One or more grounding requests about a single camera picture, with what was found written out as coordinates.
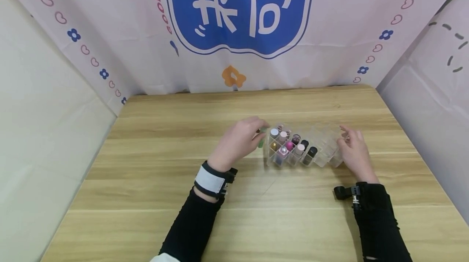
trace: orange flower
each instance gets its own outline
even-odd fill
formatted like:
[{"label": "orange flower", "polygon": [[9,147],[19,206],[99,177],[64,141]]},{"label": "orange flower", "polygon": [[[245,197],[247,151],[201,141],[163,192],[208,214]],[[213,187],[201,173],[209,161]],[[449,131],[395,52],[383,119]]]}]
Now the orange flower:
[{"label": "orange flower", "polygon": [[246,81],[246,76],[240,74],[238,70],[236,70],[231,65],[223,70],[221,76],[223,79],[225,79],[225,85],[228,87],[232,87],[235,84],[237,87],[242,87],[244,81]]}]

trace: blue logo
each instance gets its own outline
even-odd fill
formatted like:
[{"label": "blue logo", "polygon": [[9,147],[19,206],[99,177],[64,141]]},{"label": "blue logo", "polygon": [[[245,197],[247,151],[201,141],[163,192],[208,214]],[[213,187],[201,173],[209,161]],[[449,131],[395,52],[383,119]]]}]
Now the blue logo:
[{"label": "blue logo", "polygon": [[272,59],[303,37],[311,0],[167,0],[173,29],[192,52],[220,49]]}]

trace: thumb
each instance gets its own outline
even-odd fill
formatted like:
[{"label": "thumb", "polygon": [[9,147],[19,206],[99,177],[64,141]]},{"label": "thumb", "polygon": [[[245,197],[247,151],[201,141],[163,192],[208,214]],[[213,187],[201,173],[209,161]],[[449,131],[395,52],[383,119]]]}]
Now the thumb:
[{"label": "thumb", "polygon": [[254,151],[256,150],[257,145],[259,145],[259,142],[265,137],[265,133],[259,133],[257,134],[251,141],[251,150]]},{"label": "thumb", "polygon": [[337,139],[337,145],[339,146],[339,149],[341,152],[349,149],[349,146],[347,145],[347,143],[345,142],[345,139],[344,138],[339,138]]}]

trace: wood grain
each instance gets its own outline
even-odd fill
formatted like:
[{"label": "wood grain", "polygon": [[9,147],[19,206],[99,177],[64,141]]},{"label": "wood grain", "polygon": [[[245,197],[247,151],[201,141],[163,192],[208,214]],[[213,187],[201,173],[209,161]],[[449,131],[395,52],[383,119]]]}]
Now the wood grain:
[{"label": "wood grain", "polygon": [[[157,255],[198,166],[235,121],[316,121],[361,129],[392,197],[414,261],[467,261],[469,229],[376,91],[365,86],[135,96],[127,101],[62,221],[43,262],[149,261]],[[338,169],[263,166],[240,171],[215,223],[204,261],[362,261]]]}]

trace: chinese character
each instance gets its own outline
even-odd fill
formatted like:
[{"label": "chinese character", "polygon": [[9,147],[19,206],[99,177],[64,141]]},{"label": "chinese character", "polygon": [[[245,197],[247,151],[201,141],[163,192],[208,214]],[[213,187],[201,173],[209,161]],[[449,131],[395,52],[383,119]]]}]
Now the chinese character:
[{"label": "chinese character", "polygon": [[[287,9],[290,6],[291,0],[284,0],[282,8]],[[271,26],[265,27],[264,16],[267,12],[274,13],[274,22]],[[275,31],[280,22],[280,7],[277,4],[269,3],[262,6],[259,13],[259,34],[270,34]],[[257,24],[257,0],[251,0],[251,18],[249,25],[249,36],[256,37],[256,24]]]},{"label": "chinese character", "polygon": [[[223,5],[226,4],[226,1],[228,1],[228,0],[220,0],[220,2]],[[234,33],[237,30],[235,25],[231,22],[231,20],[229,19],[228,16],[237,16],[238,15],[238,10],[226,9],[226,8],[222,7],[219,3],[219,0],[196,0],[196,1],[194,1],[194,3],[192,3],[192,6],[195,9],[200,9],[200,13],[202,15],[202,21],[203,21],[204,25],[209,24],[207,8],[211,7],[213,9],[215,9],[215,15],[217,17],[218,27],[223,27],[223,25],[221,23],[221,20],[223,18],[223,21],[225,22],[226,27],[228,27],[228,29],[229,29],[229,31],[231,31],[231,33]],[[205,35],[202,35],[202,33],[200,31],[198,31],[197,28],[195,29],[195,32],[200,36],[205,36]]]}]

